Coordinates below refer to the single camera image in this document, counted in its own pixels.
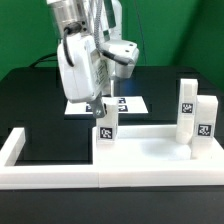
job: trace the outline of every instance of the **green background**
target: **green background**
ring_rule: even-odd
[[[139,66],[184,65],[224,90],[223,0],[121,0],[124,39],[138,43]],[[0,79],[56,52],[45,0],[1,0]]]

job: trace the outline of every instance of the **black table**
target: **black table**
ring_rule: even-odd
[[[224,146],[223,93],[195,69],[137,67],[117,96],[143,96],[148,115],[120,125],[175,124],[180,78],[197,78],[199,94],[219,100],[215,137]],[[0,82],[0,146],[14,127],[27,142],[16,163],[90,164],[91,117],[64,116],[57,68],[18,68]],[[0,223],[223,223],[223,186],[0,191]]]

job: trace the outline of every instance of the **white base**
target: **white base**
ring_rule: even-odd
[[[120,126],[111,143],[97,141],[93,128],[93,165],[15,167],[25,134],[14,129],[0,151],[0,189],[223,185],[219,143],[213,139],[212,159],[190,160],[175,132],[176,125]]]

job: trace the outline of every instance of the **white rectangular block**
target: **white rectangular block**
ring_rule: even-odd
[[[177,118],[176,141],[189,144],[194,132],[194,116],[198,81],[196,79],[181,79],[179,108]]]
[[[118,99],[115,97],[105,97],[107,114],[103,118],[96,120],[97,139],[103,141],[114,141],[117,136],[118,127]]]
[[[215,96],[197,96],[192,159],[210,159],[214,141],[218,100]]]

